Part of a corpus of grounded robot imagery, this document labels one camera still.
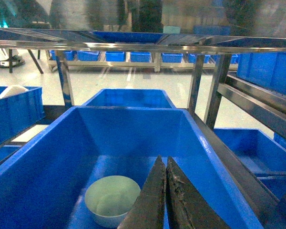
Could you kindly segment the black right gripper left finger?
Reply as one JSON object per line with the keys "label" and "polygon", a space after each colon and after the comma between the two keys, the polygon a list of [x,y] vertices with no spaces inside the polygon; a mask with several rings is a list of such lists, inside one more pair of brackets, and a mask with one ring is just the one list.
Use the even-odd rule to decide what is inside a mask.
{"label": "black right gripper left finger", "polygon": [[161,156],[154,165],[139,196],[119,224],[119,229],[162,229],[166,202],[166,167]]}

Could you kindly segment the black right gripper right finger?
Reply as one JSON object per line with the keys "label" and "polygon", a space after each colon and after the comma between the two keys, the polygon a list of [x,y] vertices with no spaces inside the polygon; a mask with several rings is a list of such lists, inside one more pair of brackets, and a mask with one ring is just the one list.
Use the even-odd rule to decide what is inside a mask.
{"label": "black right gripper right finger", "polygon": [[171,229],[228,229],[170,156],[166,167],[166,205]]}

